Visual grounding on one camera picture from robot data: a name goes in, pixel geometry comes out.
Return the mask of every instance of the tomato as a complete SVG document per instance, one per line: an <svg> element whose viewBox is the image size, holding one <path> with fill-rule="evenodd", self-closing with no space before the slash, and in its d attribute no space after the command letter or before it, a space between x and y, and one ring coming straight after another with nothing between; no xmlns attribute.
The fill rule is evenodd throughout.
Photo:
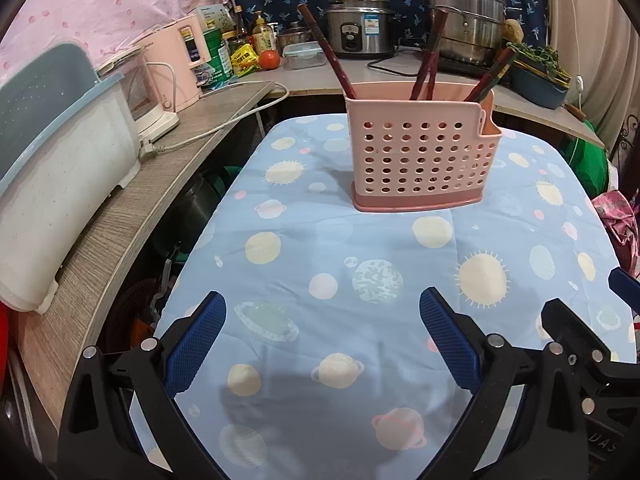
<svg viewBox="0 0 640 480"><path fill-rule="evenodd" d="M272 70L279 67L280 56L275 50L265 50L258 58L258 63L265 70Z"/></svg>

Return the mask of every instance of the pink utensil holder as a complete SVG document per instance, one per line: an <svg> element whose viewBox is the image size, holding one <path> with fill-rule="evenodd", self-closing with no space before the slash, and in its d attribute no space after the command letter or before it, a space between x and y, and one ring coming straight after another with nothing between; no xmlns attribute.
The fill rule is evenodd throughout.
<svg viewBox="0 0 640 480"><path fill-rule="evenodd" d="M413 82L353 85L345 97L353 149L353 205L365 212L443 209L482 200L498 142L493 91L465 103L472 84L436 83L409 101ZM418 99L424 98L426 85Z"/></svg>

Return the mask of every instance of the planet print tablecloth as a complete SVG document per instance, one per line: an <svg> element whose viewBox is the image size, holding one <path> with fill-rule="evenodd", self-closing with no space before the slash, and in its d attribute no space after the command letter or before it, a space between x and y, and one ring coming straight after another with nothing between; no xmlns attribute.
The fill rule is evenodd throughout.
<svg viewBox="0 0 640 480"><path fill-rule="evenodd" d="M635 361L629 308L607 286L616 257L580 183L544 141L503 132L481 202L391 214L351 203L346 115L287 120L261 142L156 334L210 290L224 296L222 332L175 400L231 480L415 479L469 399L420 320L428 286L529 348L548 342L540 311L560 298ZM136 402L131 413L161 461Z"/></svg>

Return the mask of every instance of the stainless steel pot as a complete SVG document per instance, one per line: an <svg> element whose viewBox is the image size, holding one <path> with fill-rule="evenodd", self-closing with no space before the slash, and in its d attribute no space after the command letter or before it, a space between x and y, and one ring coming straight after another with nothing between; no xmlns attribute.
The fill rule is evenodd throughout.
<svg viewBox="0 0 640 480"><path fill-rule="evenodd" d="M467 63L490 64L502 38L505 0L427 0L429 27L437 7L450 11L440 53Z"/></svg>
<svg viewBox="0 0 640 480"><path fill-rule="evenodd" d="M291 22L289 28L278 35L278 47L282 53L287 45L306 43L311 40L311 31L308 28L303 27L300 22Z"/></svg>
<svg viewBox="0 0 640 480"><path fill-rule="evenodd" d="M394 51L391 0L328 0L329 44L340 57L384 57Z"/></svg>

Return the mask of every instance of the dish rack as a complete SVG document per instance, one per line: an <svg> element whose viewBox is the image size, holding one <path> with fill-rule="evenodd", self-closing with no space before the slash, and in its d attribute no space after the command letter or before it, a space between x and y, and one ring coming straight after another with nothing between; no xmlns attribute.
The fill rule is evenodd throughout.
<svg viewBox="0 0 640 480"><path fill-rule="evenodd" d="M443 209L482 200L502 136L493 91L463 99L472 84L436 83L434 100L409 101L413 82L353 85L345 97L353 148L353 205L364 212Z"/></svg>

